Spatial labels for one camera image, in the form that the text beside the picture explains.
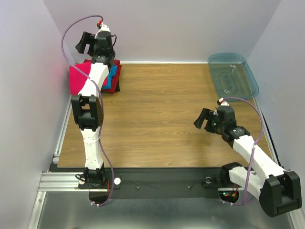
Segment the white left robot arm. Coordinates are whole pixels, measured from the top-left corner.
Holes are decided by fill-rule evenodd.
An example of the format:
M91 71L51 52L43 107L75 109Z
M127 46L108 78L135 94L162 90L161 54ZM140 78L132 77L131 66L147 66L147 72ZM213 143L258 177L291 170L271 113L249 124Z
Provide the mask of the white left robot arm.
M74 121L81 131L85 151L84 172L76 177L82 188L102 188L106 176L99 142L103 124L101 89L115 56L112 34L109 31L95 35L85 32L76 45L77 51L84 53L86 45L91 56L88 78L78 94L71 97Z

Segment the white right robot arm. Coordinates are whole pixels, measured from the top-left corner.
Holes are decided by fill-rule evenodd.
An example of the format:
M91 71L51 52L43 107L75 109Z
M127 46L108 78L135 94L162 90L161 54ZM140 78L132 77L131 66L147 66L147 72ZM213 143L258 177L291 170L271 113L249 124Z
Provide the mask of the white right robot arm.
M203 108L194 126L198 129L204 127L207 132L220 135L251 167L247 170L239 163L222 166L219 175L222 185L236 184L246 188L270 217L302 207L298 174L279 166L255 144L250 132L237 125L232 107L221 105L215 111Z

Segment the pink red t shirt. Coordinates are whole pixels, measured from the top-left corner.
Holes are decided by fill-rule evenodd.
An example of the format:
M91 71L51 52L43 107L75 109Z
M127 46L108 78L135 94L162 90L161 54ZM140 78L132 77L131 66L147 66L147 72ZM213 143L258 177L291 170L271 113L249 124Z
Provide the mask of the pink red t shirt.
M103 63L93 64L91 61L87 61L76 64L75 67L88 75L90 79L76 70L73 66L70 66L69 88L71 95L81 94L83 96L94 95L98 97L97 88L92 80L98 85L99 90L101 90L103 83L109 74L108 66Z

